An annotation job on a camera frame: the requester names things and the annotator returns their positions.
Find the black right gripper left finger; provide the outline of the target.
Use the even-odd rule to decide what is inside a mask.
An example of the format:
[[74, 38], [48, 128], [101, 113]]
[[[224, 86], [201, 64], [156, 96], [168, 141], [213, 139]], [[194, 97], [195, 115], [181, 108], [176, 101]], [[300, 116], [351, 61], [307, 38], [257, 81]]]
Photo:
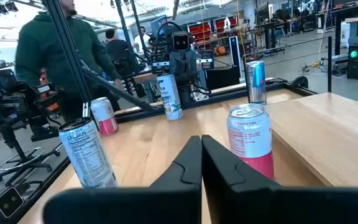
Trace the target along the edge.
[[50, 198], [44, 224], [200, 224], [202, 143], [192, 136], [148, 187], [69, 189]]

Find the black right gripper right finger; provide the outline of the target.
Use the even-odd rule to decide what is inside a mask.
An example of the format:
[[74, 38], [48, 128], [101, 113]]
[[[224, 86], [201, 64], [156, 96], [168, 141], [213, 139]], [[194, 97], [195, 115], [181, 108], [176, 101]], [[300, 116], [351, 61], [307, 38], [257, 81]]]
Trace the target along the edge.
[[286, 187], [209, 135], [202, 176], [212, 224], [358, 224], [358, 187]]

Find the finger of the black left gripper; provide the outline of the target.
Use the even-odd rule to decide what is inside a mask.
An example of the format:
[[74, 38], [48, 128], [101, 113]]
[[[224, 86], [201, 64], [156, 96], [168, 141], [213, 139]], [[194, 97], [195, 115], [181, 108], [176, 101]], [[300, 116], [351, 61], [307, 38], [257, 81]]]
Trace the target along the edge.
[[170, 59], [170, 73], [174, 75], [180, 75], [184, 70], [184, 62], [181, 59], [171, 58]]
[[183, 82], [185, 84], [191, 83], [194, 76], [197, 74], [197, 63], [194, 57], [187, 57], [185, 59], [185, 78]]

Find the white Celsius can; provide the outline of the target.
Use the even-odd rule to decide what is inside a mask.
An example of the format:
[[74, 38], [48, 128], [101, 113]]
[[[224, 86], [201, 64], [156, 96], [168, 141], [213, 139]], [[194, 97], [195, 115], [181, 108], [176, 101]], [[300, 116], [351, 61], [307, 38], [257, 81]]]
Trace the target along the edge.
[[157, 83], [167, 119], [170, 121], [181, 119], [183, 110], [174, 74], [158, 75]]
[[82, 187], [97, 189], [118, 186], [92, 118], [69, 121], [61, 125], [58, 132]]

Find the pink and white soda can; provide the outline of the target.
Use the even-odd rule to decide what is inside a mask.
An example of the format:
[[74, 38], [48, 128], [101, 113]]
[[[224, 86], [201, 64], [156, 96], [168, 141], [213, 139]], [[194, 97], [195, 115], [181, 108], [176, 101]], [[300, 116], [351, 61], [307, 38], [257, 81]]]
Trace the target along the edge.
[[106, 97], [91, 101], [91, 112], [101, 135], [110, 135], [118, 131], [119, 126], [111, 102]]
[[269, 179], [274, 178], [272, 130], [269, 114], [260, 104], [243, 104], [229, 110], [230, 150]]

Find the blue and silver energy can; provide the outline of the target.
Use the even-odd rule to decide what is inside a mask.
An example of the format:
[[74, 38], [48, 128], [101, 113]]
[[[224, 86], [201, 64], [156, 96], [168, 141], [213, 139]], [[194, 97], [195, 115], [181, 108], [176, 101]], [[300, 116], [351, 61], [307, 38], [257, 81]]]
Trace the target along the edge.
[[263, 60], [246, 63], [250, 102], [266, 105], [265, 65]]

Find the person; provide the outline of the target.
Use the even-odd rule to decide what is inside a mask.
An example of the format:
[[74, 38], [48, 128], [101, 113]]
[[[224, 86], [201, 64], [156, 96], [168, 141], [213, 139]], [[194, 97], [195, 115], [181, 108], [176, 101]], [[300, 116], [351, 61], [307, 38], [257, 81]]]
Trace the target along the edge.
[[144, 47], [149, 50], [152, 49], [152, 46], [149, 44], [150, 36], [146, 34], [145, 27], [140, 27], [140, 33], [134, 39], [132, 47], [137, 49], [138, 53], [144, 52]]
[[128, 76], [132, 74], [132, 64], [129, 59], [128, 45], [125, 40], [118, 39], [114, 29], [108, 29], [105, 32], [105, 37], [108, 39], [106, 50], [111, 60], [116, 67], [117, 72], [121, 76]]
[[[105, 73], [123, 90], [121, 77], [90, 24], [74, 18], [74, 0], [59, 0], [59, 3], [81, 59], [96, 73]], [[80, 90], [69, 68], [55, 25], [46, 11], [40, 12], [22, 26], [15, 59], [17, 79], [30, 86], [40, 84], [42, 69], [46, 70], [48, 81], [62, 87], [67, 94], [60, 101], [60, 115], [64, 120], [82, 117], [83, 100]]]

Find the black box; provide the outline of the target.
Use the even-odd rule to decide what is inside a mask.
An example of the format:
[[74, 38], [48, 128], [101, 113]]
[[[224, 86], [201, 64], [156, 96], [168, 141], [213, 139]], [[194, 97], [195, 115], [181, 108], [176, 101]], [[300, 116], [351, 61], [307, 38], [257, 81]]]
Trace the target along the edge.
[[206, 86], [209, 90], [224, 88], [240, 84], [240, 69], [238, 66], [230, 68], [214, 68], [206, 71]]

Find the red storage bins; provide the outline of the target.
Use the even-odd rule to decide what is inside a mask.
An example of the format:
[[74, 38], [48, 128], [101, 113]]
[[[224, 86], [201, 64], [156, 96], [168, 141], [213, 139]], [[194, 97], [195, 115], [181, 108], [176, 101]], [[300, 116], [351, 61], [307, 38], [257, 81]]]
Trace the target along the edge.
[[188, 24], [188, 32], [193, 36], [194, 42], [210, 40], [211, 26], [209, 21], [199, 21]]
[[214, 28], [217, 34], [229, 31], [237, 26], [236, 16], [226, 16], [214, 19]]

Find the computer monitor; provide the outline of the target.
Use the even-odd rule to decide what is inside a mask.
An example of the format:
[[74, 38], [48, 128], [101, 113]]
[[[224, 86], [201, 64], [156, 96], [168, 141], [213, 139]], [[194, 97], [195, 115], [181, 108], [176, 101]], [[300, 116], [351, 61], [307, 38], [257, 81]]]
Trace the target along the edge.
[[150, 22], [151, 28], [152, 28], [152, 35], [158, 36], [162, 35], [164, 33], [164, 28], [160, 28], [163, 23], [167, 21], [166, 15], [162, 15], [155, 20]]

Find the black and white tower device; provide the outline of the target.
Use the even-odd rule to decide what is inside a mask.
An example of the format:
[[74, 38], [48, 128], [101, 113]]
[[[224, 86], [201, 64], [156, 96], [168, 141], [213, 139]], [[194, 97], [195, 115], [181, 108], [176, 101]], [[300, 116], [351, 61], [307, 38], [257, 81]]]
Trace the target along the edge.
[[242, 55], [241, 55], [241, 51], [239, 49], [239, 40], [238, 40], [237, 36], [229, 37], [229, 48], [230, 48], [230, 53], [231, 53], [232, 64], [235, 67], [241, 69]]

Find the black office chair with gear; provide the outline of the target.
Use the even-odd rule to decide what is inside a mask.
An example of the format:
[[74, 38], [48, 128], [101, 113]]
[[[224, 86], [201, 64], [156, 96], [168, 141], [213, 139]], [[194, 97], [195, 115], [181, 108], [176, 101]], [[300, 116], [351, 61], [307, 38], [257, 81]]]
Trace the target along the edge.
[[30, 86], [19, 82], [12, 70], [0, 70], [0, 134], [5, 144], [17, 152], [0, 166], [0, 182], [3, 177], [12, 175], [6, 181], [6, 187], [28, 169], [52, 171], [52, 166], [44, 164], [43, 160], [51, 155], [58, 157], [60, 152], [55, 149], [46, 152], [42, 147], [25, 151], [14, 131], [30, 127], [32, 142], [57, 137], [60, 123], [51, 116], [59, 114], [59, 102], [66, 96], [65, 90], [53, 83]]

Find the black studio lights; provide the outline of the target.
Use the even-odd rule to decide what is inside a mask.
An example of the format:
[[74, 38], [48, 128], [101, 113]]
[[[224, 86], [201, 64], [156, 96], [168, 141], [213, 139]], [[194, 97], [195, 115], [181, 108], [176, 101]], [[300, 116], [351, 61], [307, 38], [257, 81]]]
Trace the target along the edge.
[[18, 8], [15, 5], [14, 1], [3, 0], [0, 2], [0, 16], [9, 14], [10, 12], [17, 12]]

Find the black aluminium table frame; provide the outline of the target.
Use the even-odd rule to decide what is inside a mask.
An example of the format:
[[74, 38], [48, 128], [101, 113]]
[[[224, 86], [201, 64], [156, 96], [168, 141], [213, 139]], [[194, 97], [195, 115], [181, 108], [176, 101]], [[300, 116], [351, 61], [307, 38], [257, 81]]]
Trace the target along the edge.
[[[87, 84], [85, 78], [80, 78], [80, 56], [74, 51], [74, 41], [68, 33], [68, 25], [64, 25], [65, 33], [56, 28], [63, 26], [63, 17], [54, 22], [55, 30], [59, 38], [63, 38], [61, 45], [69, 66], [76, 67], [74, 75], [81, 87]], [[268, 100], [279, 103], [286, 100], [301, 98], [295, 90], [277, 89], [267, 93]], [[225, 129], [223, 116], [234, 103], [244, 101], [237, 98], [227, 101], [219, 101], [209, 105], [185, 110], [185, 118], [180, 121], [167, 121], [162, 111], [146, 111], [149, 114], [141, 115], [140, 109], [131, 108], [119, 111], [118, 120], [122, 122], [117, 134], [101, 137], [110, 165], [114, 169], [117, 181], [121, 186], [148, 186], [170, 165], [171, 161], [185, 145], [192, 135], [209, 134], [222, 145], [228, 147], [228, 136]], [[159, 146], [158, 137], [163, 139], [163, 134], [176, 133], [176, 139], [165, 136], [163, 146]], [[277, 181], [281, 184], [311, 185], [321, 184], [314, 174], [300, 163], [284, 143], [273, 137], [273, 155], [275, 156], [274, 168]], [[50, 175], [38, 184], [32, 195], [24, 201], [24, 204], [8, 220], [0, 224], [43, 224], [42, 209], [46, 201], [53, 195], [67, 189], [78, 188], [80, 182], [72, 165], [68, 165], [68, 159], [62, 161]]]

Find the wooden shelf with black frame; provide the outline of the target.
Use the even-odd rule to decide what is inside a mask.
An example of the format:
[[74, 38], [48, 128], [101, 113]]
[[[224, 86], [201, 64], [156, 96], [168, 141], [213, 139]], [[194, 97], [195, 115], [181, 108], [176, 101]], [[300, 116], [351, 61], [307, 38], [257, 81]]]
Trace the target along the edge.
[[321, 183], [358, 186], [358, 101], [327, 91], [267, 105], [272, 131]]

